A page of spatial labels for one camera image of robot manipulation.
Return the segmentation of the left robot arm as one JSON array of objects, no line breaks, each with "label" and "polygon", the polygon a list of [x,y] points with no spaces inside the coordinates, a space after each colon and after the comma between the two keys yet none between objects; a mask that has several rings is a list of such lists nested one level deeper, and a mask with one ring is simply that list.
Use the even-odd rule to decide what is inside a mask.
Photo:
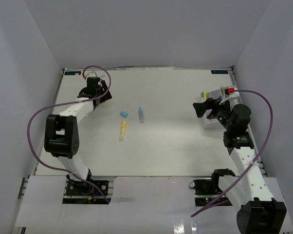
[{"label": "left robot arm", "polygon": [[50,114],[46,118],[44,149],[57,158],[71,174],[81,178],[77,189],[84,195],[93,191],[93,182],[89,179],[90,169],[78,155],[80,146],[78,124],[96,107],[112,98],[108,86],[99,77],[86,79],[87,86],[77,96],[77,103],[59,114]]}]

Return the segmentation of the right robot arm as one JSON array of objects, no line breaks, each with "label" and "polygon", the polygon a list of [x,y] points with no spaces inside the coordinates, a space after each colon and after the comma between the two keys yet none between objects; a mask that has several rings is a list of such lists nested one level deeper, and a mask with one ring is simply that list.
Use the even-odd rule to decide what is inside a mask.
[{"label": "right robot arm", "polygon": [[208,98],[193,103],[197,117],[210,111],[208,119],[216,119],[224,128],[223,143],[236,165],[239,177],[228,169],[214,171],[211,190],[228,198],[237,210],[237,227],[242,234],[278,234],[287,209],[277,201],[263,179],[257,154],[249,135],[251,109],[243,104],[231,107],[227,100]]}]

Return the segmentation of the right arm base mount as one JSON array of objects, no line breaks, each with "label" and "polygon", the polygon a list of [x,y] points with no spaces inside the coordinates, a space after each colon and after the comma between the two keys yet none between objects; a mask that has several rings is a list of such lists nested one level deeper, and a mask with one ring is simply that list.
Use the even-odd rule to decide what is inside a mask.
[{"label": "right arm base mount", "polygon": [[221,193],[214,188],[211,179],[194,179],[189,183],[189,188],[194,191],[196,207],[209,204]]}]

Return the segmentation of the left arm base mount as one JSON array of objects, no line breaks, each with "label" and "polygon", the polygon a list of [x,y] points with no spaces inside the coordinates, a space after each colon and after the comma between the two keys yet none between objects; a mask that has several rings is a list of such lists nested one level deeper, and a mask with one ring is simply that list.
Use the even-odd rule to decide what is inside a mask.
[{"label": "left arm base mount", "polygon": [[[109,181],[108,180],[92,180],[104,195],[108,195]],[[65,188],[66,196],[82,196],[82,195],[101,195],[92,185],[82,181],[68,180]]]}]

